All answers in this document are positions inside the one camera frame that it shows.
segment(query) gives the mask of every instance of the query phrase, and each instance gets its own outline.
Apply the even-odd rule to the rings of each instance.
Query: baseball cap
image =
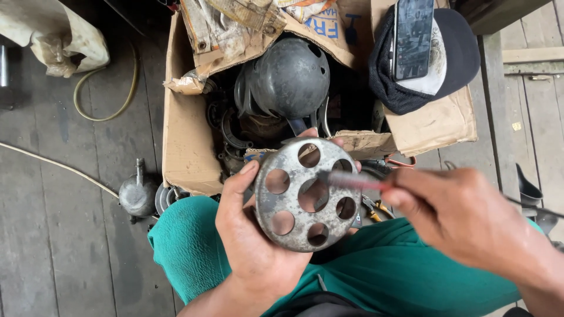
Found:
[[[395,82],[391,71],[394,6],[375,33],[368,59],[369,86],[384,105],[397,115],[415,111],[466,86],[478,74],[480,54],[472,29],[460,13],[447,8],[434,10],[427,76]]]

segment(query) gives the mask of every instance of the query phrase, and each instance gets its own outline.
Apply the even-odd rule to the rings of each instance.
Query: teal pants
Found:
[[[148,235],[155,262],[184,303],[231,272],[215,229],[217,207],[205,196],[179,200]],[[343,249],[333,261],[309,264],[294,291],[263,316],[320,291],[318,275],[328,291],[390,317],[480,317],[521,298],[509,280],[461,265],[423,243],[405,218],[363,227]]]

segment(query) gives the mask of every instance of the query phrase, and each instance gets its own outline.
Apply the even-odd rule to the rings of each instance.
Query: smartphone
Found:
[[[395,4],[393,74],[395,81],[427,76],[434,0],[399,0]]]

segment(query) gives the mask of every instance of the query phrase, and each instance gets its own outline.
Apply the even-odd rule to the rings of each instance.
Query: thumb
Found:
[[[225,181],[218,213],[242,213],[243,193],[253,182],[258,173],[258,167],[257,161],[248,162],[237,174]]]
[[[430,240],[430,235],[439,233],[437,214],[423,199],[415,197],[401,188],[392,188],[384,191],[381,194],[381,198],[392,207],[399,209],[424,240],[428,241]]]

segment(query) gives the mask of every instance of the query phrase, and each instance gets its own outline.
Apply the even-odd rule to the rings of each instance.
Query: round metal plate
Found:
[[[319,162],[311,168],[304,167],[298,159],[298,151],[308,143],[317,146],[320,152]],[[349,162],[352,173],[358,173],[350,155],[333,142],[322,138],[295,138],[264,160],[255,180],[257,206],[254,212],[259,225],[272,241],[295,252],[314,252],[331,246],[347,233],[359,211],[361,191],[331,186],[326,206],[315,213],[303,210],[298,202],[298,193],[305,182],[317,178],[320,171],[331,171],[333,165],[342,159]],[[282,169],[289,175],[289,187],[281,194],[271,193],[266,187],[266,176],[274,169]],[[349,219],[341,219],[337,215],[337,203],[344,197],[355,203],[355,212]],[[294,226],[289,233],[278,235],[274,233],[272,218],[282,210],[292,213]],[[316,223],[322,223],[328,229],[327,239],[320,245],[312,245],[307,238],[308,230]]]
[[[188,191],[183,190],[182,188],[178,188],[180,190],[180,198],[191,197],[192,194]],[[161,183],[161,186],[157,189],[157,195],[155,197],[155,207],[157,208],[158,215],[162,215],[165,210],[176,202],[176,195],[174,194],[174,190],[172,187],[164,187]]]

